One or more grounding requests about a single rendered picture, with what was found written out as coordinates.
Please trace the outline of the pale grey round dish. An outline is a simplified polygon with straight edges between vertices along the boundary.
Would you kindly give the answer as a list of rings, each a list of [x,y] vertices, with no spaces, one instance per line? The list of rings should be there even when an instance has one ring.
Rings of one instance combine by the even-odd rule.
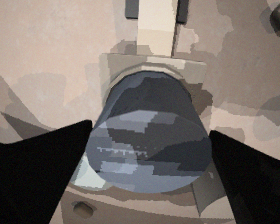
[[[85,152],[79,161],[79,165],[77,165],[75,169],[76,171],[72,173],[72,177],[69,179],[73,185],[88,190],[107,190],[113,186],[109,184],[108,181],[100,179],[97,173],[89,167]]]

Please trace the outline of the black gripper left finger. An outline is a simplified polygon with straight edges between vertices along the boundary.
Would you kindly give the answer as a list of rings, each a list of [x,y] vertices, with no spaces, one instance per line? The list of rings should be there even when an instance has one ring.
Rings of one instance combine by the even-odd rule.
[[[18,143],[0,144],[0,192],[24,224],[50,224],[92,128],[91,120],[81,120]]]

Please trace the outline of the grey cylinder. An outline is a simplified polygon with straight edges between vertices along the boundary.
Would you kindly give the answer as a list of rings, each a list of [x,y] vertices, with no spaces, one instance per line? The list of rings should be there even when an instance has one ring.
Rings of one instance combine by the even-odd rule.
[[[203,176],[212,141],[176,77],[140,71],[116,84],[85,147],[88,165],[116,188],[172,192]]]
[[[226,198],[228,196],[221,183],[213,159],[205,168],[203,176],[191,183],[192,194],[199,209],[197,212],[199,212],[200,220],[205,224],[224,224],[224,222],[234,220],[232,209]]]

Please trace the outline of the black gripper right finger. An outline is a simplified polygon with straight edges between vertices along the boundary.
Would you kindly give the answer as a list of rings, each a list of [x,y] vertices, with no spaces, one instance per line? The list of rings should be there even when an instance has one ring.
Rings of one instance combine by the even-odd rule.
[[[280,160],[222,132],[209,137],[236,224],[280,224]]]

